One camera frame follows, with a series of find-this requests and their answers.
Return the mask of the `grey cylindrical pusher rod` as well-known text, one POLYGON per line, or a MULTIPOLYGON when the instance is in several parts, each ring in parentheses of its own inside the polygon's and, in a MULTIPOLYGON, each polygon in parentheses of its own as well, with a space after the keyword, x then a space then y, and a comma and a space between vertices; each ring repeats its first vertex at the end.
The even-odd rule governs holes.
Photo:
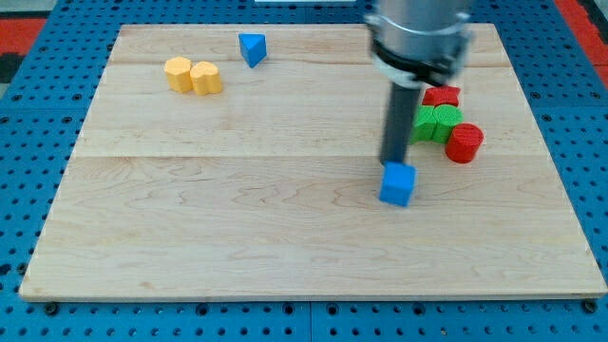
POLYGON ((419 83, 410 87, 391 84, 379 155, 383 165, 405 160, 420 93, 419 83))

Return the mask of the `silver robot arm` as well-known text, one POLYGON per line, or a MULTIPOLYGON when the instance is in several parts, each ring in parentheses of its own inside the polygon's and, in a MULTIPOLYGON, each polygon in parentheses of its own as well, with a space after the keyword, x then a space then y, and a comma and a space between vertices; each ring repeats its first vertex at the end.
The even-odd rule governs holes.
POLYGON ((472 0, 377 0, 364 16, 372 64, 390 81, 379 161, 406 159, 422 85, 443 86, 464 66, 472 0))

